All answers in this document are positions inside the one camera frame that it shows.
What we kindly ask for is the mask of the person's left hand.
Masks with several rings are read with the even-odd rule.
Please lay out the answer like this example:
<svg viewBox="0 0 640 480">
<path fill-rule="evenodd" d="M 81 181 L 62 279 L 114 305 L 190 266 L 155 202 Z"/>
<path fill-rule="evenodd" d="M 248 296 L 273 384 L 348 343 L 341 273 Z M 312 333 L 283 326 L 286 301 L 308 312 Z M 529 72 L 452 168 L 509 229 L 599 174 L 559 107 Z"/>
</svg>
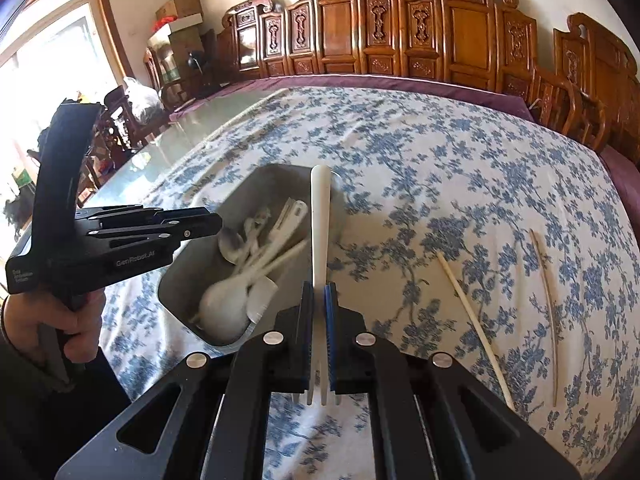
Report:
<svg viewBox="0 0 640 480">
<path fill-rule="evenodd" d="M 72 363 L 85 364 L 98 354 L 105 306 L 103 289 L 89 292 L 81 308 L 72 312 L 46 290 L 9 296 L 3 306 L 3 324 L 12 346 L 36 364 L 46 360 L 38 328 L 47 325 L 69 336 L 64 354 Z"/>
</svg>

